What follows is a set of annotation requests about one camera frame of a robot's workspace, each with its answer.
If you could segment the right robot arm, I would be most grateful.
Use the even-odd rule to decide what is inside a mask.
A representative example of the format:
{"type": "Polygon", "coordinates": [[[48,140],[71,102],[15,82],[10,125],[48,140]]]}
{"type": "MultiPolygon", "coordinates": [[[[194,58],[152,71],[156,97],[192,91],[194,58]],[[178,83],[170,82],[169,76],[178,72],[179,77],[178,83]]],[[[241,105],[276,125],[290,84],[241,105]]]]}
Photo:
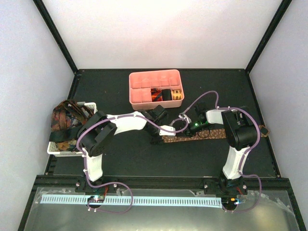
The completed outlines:
{"type": "Polygon", "coordinates": [[[198,120],[189,123],[184,134],[191,137],[212,124],[223,126],[229,144],[227,160],[218,183],[220,191],[229,194],[239,186],[247,156],[258,144],[261,134],[247,106],[201,111],[198,120]]]}

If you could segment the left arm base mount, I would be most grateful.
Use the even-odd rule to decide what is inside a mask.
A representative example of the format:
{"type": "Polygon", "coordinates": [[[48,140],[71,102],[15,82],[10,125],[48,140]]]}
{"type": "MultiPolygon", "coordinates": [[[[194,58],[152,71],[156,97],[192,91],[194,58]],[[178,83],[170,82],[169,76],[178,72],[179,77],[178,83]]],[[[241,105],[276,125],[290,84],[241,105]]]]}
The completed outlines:
{"type": "Polygon", "coordinates": [[[93,209],[102,206],[103,203],[106,201],[108,193],[115,193],[118,187],[117,183],[98,187],[99,185],[105,183],[102,178],[98,179],[95,182],[90,180],[90,183],[93,186],[90,186],[88,184],[86,178],[79,178],[76,183],[75,192],[88,196],[86,206],[89,206],[93,209]]]}

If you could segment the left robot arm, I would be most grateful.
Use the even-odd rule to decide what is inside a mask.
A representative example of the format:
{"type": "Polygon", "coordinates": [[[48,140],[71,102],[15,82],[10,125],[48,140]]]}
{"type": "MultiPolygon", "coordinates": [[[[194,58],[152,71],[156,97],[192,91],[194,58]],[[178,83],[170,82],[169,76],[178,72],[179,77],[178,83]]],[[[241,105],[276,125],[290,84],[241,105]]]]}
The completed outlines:
{"type": "Polygon", "coordinates": [[[163,131],[160,127],[168,113],[162,106],[152,110],[135,111],[129,114],[108,115],[103,111],[96,112],[78,131],[76,148],[85,158],[84,172],[88,179],[86,186],[92,192],[103,188],[103,153],[106,146],[117,134],[144,130],[154,138],[160,138],[163,131]]]}

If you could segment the brown floral tie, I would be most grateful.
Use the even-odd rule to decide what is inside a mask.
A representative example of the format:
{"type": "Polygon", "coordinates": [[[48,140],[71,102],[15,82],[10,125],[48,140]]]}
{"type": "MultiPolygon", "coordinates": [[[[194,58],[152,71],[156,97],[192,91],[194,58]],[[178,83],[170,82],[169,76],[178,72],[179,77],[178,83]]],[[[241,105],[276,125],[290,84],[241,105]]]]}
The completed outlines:
{"type": "Polygon", "coordinates": [[[225,129],[220,128],[220,129],[210,129],[207,131],[201,131],[192,137],[162,136],[162,141],[164,143],[196,141],[196,140],[213,140],[213,139],[226,139],[225,129]]]}

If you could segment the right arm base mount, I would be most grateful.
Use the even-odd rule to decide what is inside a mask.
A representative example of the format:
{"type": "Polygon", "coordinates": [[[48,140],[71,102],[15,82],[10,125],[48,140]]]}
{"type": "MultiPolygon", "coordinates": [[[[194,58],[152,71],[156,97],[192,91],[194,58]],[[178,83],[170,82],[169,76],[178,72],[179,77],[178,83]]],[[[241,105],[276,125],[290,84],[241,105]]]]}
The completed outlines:
{"type": "Polygon", "coordinates": [[[221,198],[223,209],[230,212],[233,212],[239,204],[244,203],[247,196],[242,177],[235,180],[228,180],[224,176],[206,178],[203,185],[205,194],[214,194],[221,198]]]}

